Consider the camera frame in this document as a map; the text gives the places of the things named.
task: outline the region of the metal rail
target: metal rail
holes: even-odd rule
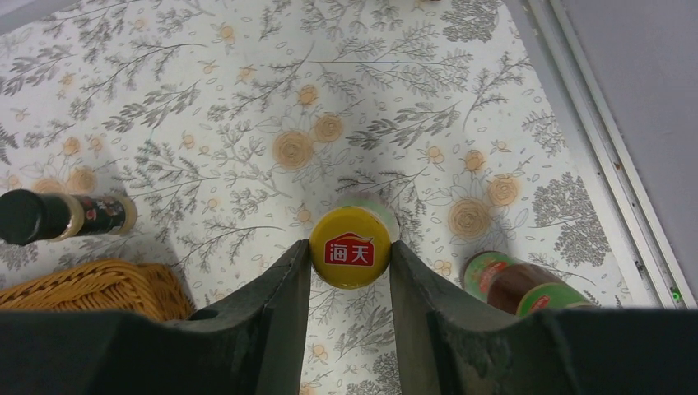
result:
[[[635,303],[695,308],[561,0],[508,5]]]

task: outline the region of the gray wall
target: gray wall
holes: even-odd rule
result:
[[[0,35],[61,10],[77,0],[0,0]]]
[[[698,1],[563,0],[691,289],[698,290]]]

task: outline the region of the red logo on cap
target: red logo on cap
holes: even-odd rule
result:
[[[356,233],[345,233],[325,243],[325,262],[328,265],[373,266],[373,238]]]

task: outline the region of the condiment bottle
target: condiment bottle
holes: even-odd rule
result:
[[[368,286],[388,267],[390,245],[398,236],[397,218],[378,197],[345,195],[310,234],[313,267],[331,286]]]
[[[593,306],[548,270],[496,251],[470,258],[463,287],[479,300],[519,317],[539,309]]]
[[[89,197],[16,189],[0,197],[0,238],[27,245],[73,236],[123,235],[136,224],[133,201],[124,196]]]

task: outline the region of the soy sauce bottle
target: soy sauce bottle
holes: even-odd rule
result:
[[[125,196],[89,197],[16,189],[0,197],[0,239],[27,245],[73,236],[123,235],[136,224],[137,211]]]
[[[519,317],[539,309],[593,307],[548,270],[496,251],[470,258],[463,273],[463,287],[479,300]]]

